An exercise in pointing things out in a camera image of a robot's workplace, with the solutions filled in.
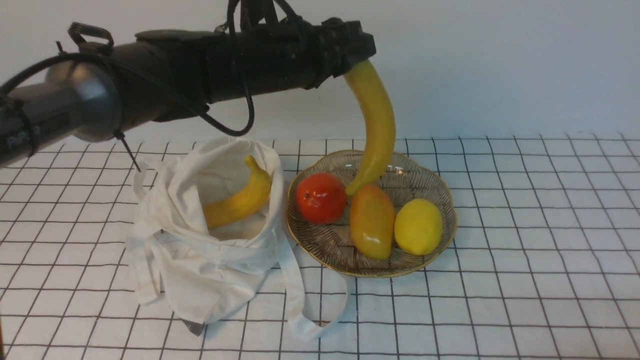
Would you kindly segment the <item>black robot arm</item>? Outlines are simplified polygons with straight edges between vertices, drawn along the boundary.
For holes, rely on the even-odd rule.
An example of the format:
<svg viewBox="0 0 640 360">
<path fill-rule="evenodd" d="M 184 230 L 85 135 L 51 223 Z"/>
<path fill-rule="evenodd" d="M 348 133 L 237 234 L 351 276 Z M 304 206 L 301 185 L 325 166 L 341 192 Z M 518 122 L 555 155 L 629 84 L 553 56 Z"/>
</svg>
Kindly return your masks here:
<svg viewBox="0 0 640 360">
<path fill-rule="evenodd" d="M 229 33 L 146 30 L 114 45 L 100 27 L 73 23 L 77 52 L 60 52 L 1 85 L 1 166 L 74 136 L 123 139 L 148 122 L 202 117 L 246 135 L 253 96 L 319 87 L 370 59 L 377 48 L 359 21 L 330 18 L 256 23 Z"/>
</svg>

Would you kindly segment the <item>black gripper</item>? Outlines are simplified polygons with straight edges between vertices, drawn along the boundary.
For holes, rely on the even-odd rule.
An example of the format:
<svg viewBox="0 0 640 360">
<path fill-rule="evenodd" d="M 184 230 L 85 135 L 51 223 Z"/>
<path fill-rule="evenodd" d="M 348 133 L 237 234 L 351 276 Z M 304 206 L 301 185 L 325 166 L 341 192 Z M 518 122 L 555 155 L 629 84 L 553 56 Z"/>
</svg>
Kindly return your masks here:
<svg viewBox="0 0 640 360">
<path fill-rule="evenodd" d="M 330 77 L 346 75 L 357 64 L 377 53 L 372 34 L 362 29 L 358 20 L 344 21 L 331 17 L 320 25 L 306 23 L 306 44 L 302 54 L 310 56 L 313 79 L 304 89 L 317 89 Z"/>
</svg>

